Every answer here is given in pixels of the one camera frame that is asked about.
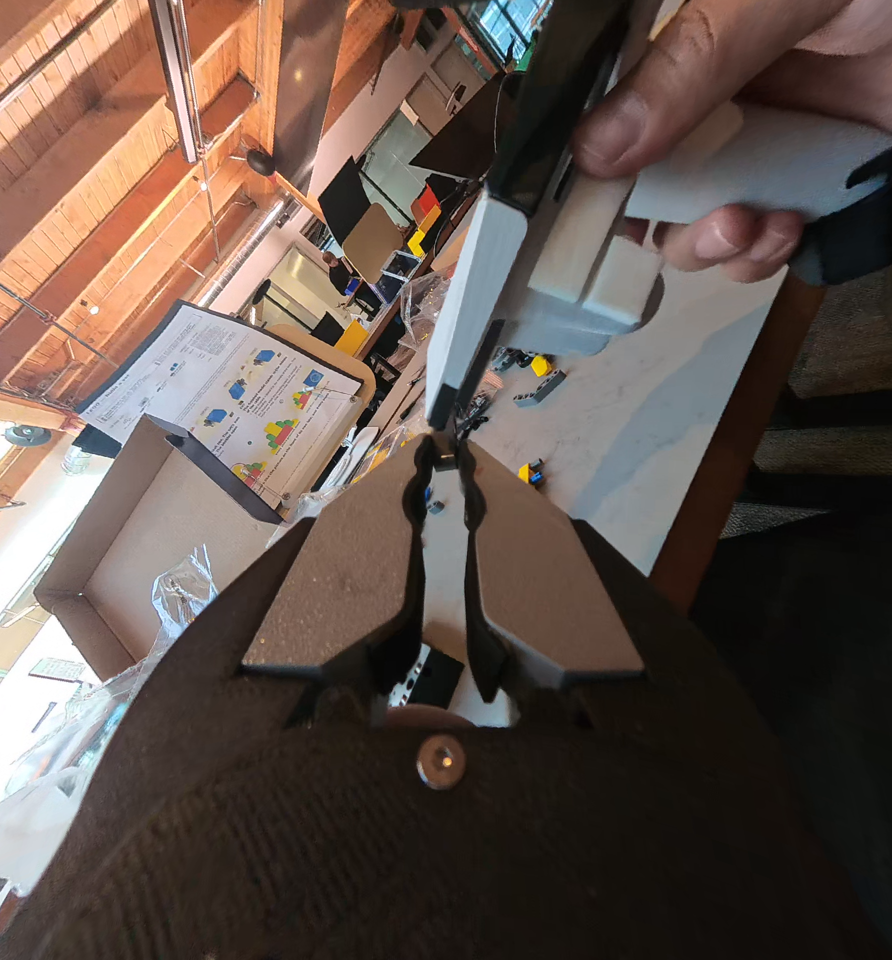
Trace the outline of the ceiling track light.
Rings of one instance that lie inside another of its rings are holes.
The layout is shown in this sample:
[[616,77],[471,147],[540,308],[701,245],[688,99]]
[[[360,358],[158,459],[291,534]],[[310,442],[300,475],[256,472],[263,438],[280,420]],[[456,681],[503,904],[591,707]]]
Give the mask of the ceiling track light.
[[189,164],[204,162],[204,136],[184,2],[149,1],[148,6],[179,149]]

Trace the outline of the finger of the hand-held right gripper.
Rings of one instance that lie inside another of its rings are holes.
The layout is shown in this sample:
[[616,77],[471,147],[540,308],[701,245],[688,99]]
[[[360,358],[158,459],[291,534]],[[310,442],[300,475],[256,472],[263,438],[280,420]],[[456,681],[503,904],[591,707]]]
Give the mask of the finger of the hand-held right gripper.
[[432,430],[447,426],[527,230],[521,210],[488,189],[480,193],[428,345],[425,417]]
[[459,387],[459,409],[466,410],[472,402],[482,378],[499,348],[500,339],[506,322],[503,319],[494,319],[482,338],[474,354],[472,362],[462,379]]

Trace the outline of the printed instruction sheet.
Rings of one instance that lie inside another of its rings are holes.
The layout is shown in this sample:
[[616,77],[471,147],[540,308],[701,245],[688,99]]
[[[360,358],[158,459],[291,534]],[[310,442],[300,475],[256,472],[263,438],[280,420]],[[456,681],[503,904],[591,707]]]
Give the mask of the printed instruction sheet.
[[320,477],[375,390],[364,362],[301,329],[178,300],[76,414],[122,445],[144,416],[180,428],[278,512]]

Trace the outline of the grey L-shaped beam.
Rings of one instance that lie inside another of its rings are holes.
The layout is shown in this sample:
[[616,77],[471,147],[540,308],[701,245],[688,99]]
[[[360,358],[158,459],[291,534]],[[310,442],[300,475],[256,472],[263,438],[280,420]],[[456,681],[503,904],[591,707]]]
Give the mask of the grey L-shaped beam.
[[539,405],[557,390],[567,378],[566,372],[557,368],[545,376],[533,390],[518,393],[513,397],[515,406],[525,409]]

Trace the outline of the cluster of scattered black pins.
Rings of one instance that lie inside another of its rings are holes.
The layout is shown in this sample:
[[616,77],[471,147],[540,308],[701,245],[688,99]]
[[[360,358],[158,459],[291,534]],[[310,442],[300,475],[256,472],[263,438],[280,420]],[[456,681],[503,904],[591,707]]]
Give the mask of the cluster of scattered black pins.
[[489,411],[502,388],[503,380],[498,375],[492,371],[483,375],[471,398],[459,405],[455,418],[458,439],[465,439],[488,422]]

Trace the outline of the grey desk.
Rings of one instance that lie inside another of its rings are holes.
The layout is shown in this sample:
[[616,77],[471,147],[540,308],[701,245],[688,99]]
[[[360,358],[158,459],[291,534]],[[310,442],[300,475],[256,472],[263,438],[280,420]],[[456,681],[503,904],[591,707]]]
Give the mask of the grey desk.
[[[653,320],[568,361],[541,405],[516,410],[503,390],[481,443],[467,440],[515,475],[544,460],[546,483],[534,489],[572,520],[635,647],[633,613],[656,624],[670,611],[648,576],[785,276],[740,284],[720,270],[665,268]],[[458,471],[432,480],[437,493],[463,491]]]

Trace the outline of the crumpled clear plastic bag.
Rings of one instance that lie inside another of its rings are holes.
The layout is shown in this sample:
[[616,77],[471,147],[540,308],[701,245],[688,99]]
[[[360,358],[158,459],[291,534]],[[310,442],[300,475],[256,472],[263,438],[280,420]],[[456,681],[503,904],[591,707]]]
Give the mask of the crumpled clear plastic bag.
[[160,629],[151,651],[115,677],[76,693],[60,719],[9,768],[0,800],[0,880],[7,889],[19,896],[32,892],[143,684],[217,595],[206,547],[198,546],[153,583]]

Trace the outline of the open cardboard box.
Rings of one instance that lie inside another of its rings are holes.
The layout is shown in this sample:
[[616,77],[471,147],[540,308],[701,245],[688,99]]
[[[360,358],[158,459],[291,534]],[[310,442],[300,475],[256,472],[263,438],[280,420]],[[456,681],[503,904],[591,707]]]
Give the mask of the open cardboard box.
[[157,578],[204,547],[222,592],[278,542],[286,577],[311,523],[272,507],[189,431],[143,415],[74,522],[34,594],[101,682],[152,650]]

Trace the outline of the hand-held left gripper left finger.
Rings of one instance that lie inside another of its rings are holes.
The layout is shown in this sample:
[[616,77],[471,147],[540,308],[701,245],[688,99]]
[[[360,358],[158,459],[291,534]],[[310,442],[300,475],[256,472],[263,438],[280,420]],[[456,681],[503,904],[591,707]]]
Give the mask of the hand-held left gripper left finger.
[[429,439],[409,441],[324,507],[243,667],[389,694],[419,656]]

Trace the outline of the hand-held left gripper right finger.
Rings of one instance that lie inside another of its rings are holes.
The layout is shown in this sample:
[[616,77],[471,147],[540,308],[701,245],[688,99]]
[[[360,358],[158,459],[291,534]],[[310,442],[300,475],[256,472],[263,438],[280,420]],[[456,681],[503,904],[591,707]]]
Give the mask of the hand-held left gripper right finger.
[[475,442],[455,450],[468,531],[466,658],[484,702],[639,677],[642,656],[572,519]]

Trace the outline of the black hanging panel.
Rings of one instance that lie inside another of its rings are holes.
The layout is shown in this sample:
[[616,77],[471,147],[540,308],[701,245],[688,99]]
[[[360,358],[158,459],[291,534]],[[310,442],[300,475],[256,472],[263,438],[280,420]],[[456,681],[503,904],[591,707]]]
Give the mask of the black hanging panel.
[[343,249],[349,235],[371,206],[360,167],[352,156],[322,190],[317,202],[334,241]]
[[504,75],[476,91],[409,166],[455,180],[474,181],[488,172],[499,140],[511,126],[523,77]]
[[308,188],[340,58],[348,1],[284,1],[273,120],[275,171]]

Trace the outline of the person's right hand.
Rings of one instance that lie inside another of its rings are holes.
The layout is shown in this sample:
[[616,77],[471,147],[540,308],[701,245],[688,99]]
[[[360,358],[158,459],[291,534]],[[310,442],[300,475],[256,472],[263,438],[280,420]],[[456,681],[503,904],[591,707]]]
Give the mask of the person's right hand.
[[[736,98],[892,135],[892,2],[685,2],[582,118],[574,163],[601,180],[634,176]],[[889,226],[860,256],[867,272],[892,265],[892,190],[884,198]]]

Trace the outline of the coloured storage blocks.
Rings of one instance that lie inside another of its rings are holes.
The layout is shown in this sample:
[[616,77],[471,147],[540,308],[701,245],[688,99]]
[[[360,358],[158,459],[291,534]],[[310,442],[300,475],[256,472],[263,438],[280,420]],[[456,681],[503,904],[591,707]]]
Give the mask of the coloured storage blocks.
[[440,220],[442,212],[440,198],[433,186],[429,183],[425,185],[423,192],[412,202],[410,211],[414,229],[406,241],[406,246],[414,256],[423,258],[426,253],[424,244],[427,235]]

